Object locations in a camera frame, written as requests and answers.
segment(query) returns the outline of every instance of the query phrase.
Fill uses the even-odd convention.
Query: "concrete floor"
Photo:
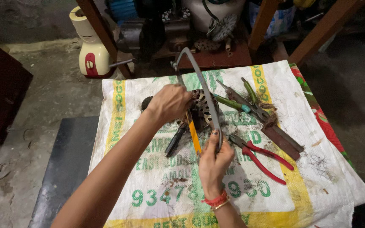
[[[28,226],[61,119],[99,115],[101,81],[80,74],[77,41],[11,46],[34,78],[0,147],[0,228]],[[168,60],[132,70],[138,77],[172,74]],[[301,72],[365,180],[365,43],[335,40]]]

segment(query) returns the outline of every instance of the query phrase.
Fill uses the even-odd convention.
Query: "needle-nose pliers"
[[[266,155],[267,157],[271,157],[281,164],[285,165],[289,170],[294,170],[294,167],[288,163],[284,158],[281,158],[277,154],[265,150],[263,148],[256,147],[251,140],[248,142],[245,142],[243,139],[241,139],[239,136],[236,135],[229,135],[229,140],[235,143],[237,146],[239,146],[242,149],[242,154],[247,155],[251,158],[251,160],[256,164],[256,166],[261,169],[263,173],[265,173],[267,176],[269,176],[271,179],[275,180],[276,182],[286,185],[287,183],[272,174],[264,165],[261,164],[261,162],[254,156],[254,154],[251,151],[259,152],[261,154]]]

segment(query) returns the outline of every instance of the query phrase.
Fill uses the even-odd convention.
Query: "forearm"
[[[245,228],[247,227],[236,209],[229,202],[214,211],[220,228]]]
[[[135,163],[163,123],[144,111],[64,204],[52,227],[102,227]]]

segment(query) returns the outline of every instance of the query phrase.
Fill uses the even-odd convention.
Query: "wire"
[[[219,23],[219,19],[218,19],[218,17],[217,16],[215,16],[210,10],[209,10],[209,8],[208,8],[208,6],[206,5],[206,2],[205,2],[205,0],[202,0],[202,4],[204,5],[204,7],[205,7],[205,10],[206,10],[206,12],[208,12],[208,14],[213,18],[213,19],[215,19],[218,23]]]
[[[210,2],[212,4],[215,4],[215,5],[220,5],[220,4],[223,4],[223,3],[227,3],[229,1],[230,0],[208,0],[208,2]]]

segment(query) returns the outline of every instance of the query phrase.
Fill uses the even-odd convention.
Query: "right hand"
[[[174,119],[183,117],[190,106],[192,92],[179,84],[165,85],[150,101],[147,111],[152,118],[165,124]]]
[[[234,158],[234,150],[225,136],[223,136],[221,150],[215,155],[219,134],[217,129],[212,131],[200,158],[199,175],[205,197],[209,200],[222,194],[222,179]]]

